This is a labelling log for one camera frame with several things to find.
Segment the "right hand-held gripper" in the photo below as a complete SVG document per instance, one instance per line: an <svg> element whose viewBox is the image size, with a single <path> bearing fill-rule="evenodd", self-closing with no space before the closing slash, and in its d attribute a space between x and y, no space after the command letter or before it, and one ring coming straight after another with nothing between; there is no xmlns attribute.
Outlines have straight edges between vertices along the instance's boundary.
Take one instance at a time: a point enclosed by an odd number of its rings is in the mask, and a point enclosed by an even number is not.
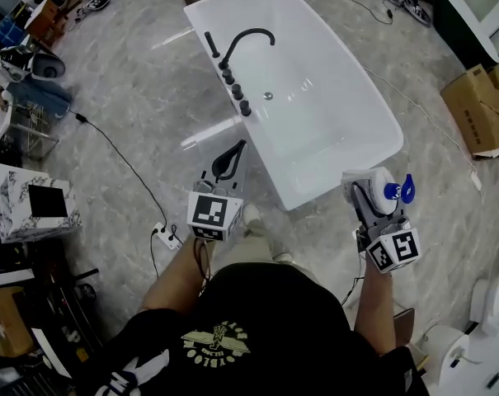
<svg viewBox="0 0 499 396"><path fill-rule="evenodd" d="M365 190L356 181L351 183L351 201L362 224L355 231L358 250L365 252L379 273L403 268L421 257L417 229L412 227L403 210L380 219Z"/></svg>

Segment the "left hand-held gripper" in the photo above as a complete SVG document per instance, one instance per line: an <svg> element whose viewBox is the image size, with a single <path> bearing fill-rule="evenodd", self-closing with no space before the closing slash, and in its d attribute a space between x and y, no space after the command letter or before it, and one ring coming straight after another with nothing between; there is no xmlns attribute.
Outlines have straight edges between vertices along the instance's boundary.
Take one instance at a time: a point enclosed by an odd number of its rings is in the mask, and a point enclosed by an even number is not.
<svg viewBox="0 0 499 396"><path fill-rule="evenodd" d="M240 140L206 161L188 198L186 223L195 237L228 241L242 216L247 160L248 143Z"/></svg>

